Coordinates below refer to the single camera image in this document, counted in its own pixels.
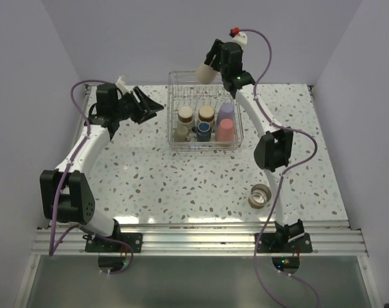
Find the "tall beige cup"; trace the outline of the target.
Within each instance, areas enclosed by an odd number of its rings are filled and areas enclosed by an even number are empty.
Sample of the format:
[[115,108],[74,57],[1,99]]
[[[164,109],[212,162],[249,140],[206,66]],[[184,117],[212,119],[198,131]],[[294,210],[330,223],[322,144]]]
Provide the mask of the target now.
[[218,71],[204,63],[200,64],[195,72],[197,80],[204,85],[213,83],[216,79]]

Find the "coral pink cup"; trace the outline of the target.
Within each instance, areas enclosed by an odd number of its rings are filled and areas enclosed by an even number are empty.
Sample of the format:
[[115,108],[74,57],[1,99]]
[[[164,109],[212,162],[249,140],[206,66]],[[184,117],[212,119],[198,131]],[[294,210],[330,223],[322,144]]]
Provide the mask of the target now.
[[232,142],[235,139],[235,126],[231,119],[222,119],[216,130],[218,142]]

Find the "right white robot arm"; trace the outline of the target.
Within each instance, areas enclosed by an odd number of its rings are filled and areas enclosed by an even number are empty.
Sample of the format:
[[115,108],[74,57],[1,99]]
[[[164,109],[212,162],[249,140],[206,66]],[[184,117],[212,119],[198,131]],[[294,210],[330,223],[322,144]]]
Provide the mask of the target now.
[[206,76],[198,75],[197,78],[201,83],[208,84],[214,81],[214,73],[219,72],[224,89],[251,119],[259,137],[254,160],[259,169],[264,171],[269,188],[275,192],[270,212],[275,216],[275,232],[269,237],[259,234],[256,244],[264,244],[270,252],[289,252],[305,236],[301,219],[284,211],[281,193],[285,172],[292,168],[290,158],[295,130],[277,123],[259,101],[256,81],[243,68],[245,45],[246,40],[239,38],[228,42],[216,39],[203,63]]

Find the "lavender plastic cup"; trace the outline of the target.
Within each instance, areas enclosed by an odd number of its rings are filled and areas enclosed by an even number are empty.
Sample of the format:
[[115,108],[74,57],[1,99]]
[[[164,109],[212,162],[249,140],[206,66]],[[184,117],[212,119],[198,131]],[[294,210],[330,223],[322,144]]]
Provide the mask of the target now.
[[234,111],[234,105],[232,103],[223,103],[218,110],[218,116],[217,116],[217,125],[220,124],[220,122],[224,119],[230,119],[231,121],[234,121],[235,117],[235,111]]

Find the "small olive mug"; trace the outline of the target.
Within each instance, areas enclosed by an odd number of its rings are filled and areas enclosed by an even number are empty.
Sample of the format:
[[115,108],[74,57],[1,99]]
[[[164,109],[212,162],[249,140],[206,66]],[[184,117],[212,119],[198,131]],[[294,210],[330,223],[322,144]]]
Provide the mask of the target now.
[[190,142],[191,137],[189,130],[186,126],[179,125],[174,129],[173,132],[173,141],[174,142]]

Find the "black mug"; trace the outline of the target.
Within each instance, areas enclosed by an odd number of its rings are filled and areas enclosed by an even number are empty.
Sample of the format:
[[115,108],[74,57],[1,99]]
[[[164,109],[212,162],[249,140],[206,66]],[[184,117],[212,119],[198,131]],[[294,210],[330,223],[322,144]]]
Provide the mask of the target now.
[[212,128],[208,122],[199,122],[196,127],[192,128],[198,142],[209,142],[211,140]]

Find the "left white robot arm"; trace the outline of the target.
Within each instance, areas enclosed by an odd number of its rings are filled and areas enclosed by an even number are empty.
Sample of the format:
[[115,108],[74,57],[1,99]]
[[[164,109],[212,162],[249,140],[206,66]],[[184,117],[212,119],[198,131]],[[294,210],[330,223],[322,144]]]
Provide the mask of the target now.
[[96,103],[89,113],[77,107],[84,120],[79,139],[56,168],[40,175],[44,216],[51,223],[50,256],[64,240],[63,235],[56,237],[58,223],[70,223],[71,230],[82,229],[88,239],[100,243],[108,252],[125,246],[117,220],[97,210],[88,175],[122,121],[142,124],[164,110],[139,87],[129,89],[121,81],[95,83]]

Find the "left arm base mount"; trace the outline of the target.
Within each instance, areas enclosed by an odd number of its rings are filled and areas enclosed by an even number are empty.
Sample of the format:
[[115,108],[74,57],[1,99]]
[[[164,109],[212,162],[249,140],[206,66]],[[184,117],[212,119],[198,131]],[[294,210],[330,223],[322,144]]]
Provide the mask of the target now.
[[142,233],[121,233],[118,239],[102,239],[95,235],[83,235],[88,253],[140,253],[143,245]]

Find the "steel cup with brown band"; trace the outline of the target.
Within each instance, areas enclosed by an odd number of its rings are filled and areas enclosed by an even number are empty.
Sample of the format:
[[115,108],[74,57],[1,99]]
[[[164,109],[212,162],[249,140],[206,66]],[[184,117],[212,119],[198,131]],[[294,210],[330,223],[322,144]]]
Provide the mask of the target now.
[[198,121],[209,123],[211,127],[214,126],[215,110],[210,105],[203,105],[198,110]]

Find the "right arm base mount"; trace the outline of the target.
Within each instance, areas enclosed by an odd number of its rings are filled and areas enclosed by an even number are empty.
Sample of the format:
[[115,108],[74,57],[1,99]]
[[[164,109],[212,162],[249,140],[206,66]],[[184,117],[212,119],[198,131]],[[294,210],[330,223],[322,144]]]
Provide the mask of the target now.
[[258,239],[254,234],[258,253],[312,253],[313,247],[308,233],[291,240],[280,240],[275,233],[263,233]]

